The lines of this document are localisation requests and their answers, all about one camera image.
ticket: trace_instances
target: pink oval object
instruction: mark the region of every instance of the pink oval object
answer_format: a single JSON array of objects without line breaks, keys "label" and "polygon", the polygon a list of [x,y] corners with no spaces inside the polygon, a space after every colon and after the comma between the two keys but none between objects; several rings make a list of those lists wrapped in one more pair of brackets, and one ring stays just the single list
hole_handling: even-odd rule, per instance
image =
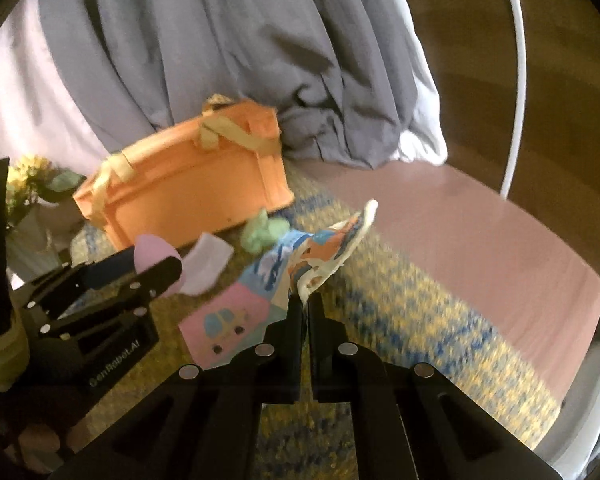
[{"label": "pink oval object", "polygon": [[[155,235],[139,235],[136,237],[136,247],[134,249],[134,266],[136,273],[145,272],[149,267],[163,261],[169,256],[175,256],[182,261],[178,251],[162,238]],[[173,283],[163,294],[161,298],[166,298],[171,294],[178,292],[185,282],[184,272],[180,275],[180,279]]]}]

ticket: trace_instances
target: silver screw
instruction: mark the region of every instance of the silver screw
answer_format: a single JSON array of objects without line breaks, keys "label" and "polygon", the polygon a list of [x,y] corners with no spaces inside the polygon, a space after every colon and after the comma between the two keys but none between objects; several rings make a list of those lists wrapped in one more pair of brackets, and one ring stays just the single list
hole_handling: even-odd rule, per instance
[{"label": "silver screw", "polygon": [[180,378],[186,381],[195,379],[199,373],[200,369],[196,365],[184,365],[178,371],[178,375],[180,376]]},{"label": "silver screw", "polygon": [[413,371],[416,372],[418,377],[424,377],[425,379],[433,377],[433,373],[435,372],[433,366],[429,363],[418,363],[413,367]]},{"label": "silver screw", "polygon": [[358,346],[353,343],[342,343],[338,346],[338,352],[342,355],[355,355],[358,353]]},{"label": "silver screw", "polygon": [[275,351],[275,347],[269,343],[261,343],[256,346],[256,355],[259,355],[260,357],[269,357],[270,355],[273,355],[273,352]]}]

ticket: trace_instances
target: patterned carpet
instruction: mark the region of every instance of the patterned carpet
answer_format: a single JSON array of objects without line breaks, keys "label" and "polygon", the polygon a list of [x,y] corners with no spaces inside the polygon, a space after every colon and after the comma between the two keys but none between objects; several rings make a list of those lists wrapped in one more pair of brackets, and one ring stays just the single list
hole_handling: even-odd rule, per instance
[{"label": "patterned carpet", "polygon": [[[278,214],[293,227],[315,232],[350,215],[291,165],[286,172],[296,202]],[[241,250],[238,230],[221,237],[236,252],[218,285],[198,298],[177,294],[152,303],[160,341],[90,412],[93,436],[189,362],[178,323],[233,283],[253,259]],[[103,233],[86,228],[74,240],[72,257],[99,260],[112,251]],[[529,447],[554,423],[558,402],[497,330],[373,232],[321,291],[326,315],[345,323],[351,340],[394,364],[433,364]],[[263,408],[253,478],[358,477],[349,406],[312,400],[308,362],[305,348],[300,402]]]}]

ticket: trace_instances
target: orange storage box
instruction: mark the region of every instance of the orange storage box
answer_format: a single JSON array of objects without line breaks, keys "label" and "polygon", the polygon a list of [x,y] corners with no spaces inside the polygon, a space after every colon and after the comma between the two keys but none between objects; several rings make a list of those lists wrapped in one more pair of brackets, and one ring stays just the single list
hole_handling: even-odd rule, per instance
[{"label": "orange storage box", "polygon": [[74,194],[118,250],[141,234],[174,247],[290,205],[276,111],[242,101],[110,156]]}]

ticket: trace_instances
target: white cord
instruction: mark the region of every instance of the white cord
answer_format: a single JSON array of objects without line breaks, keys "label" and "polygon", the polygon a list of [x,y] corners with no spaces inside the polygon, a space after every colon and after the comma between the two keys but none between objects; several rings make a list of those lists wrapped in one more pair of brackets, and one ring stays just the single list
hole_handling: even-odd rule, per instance
[{"label": "white cord", "polygon": [[500,188],[500,196],[505,199],[509,196],[509,189],[511,188],[513,174],[516,171],[516,164],[518,162],[520,140],[522,139],[522,124],[525,121],[526,101],[526,46],[522,6],[520,5],[520,0],[510,0],[510,2],[513,13],[513,26],[516,33],[516,51],[518,53],[518,83],[516,87],[516,113],[513,119],[509,160],[507,161],[507,169],[504,172],[502,187]]}]

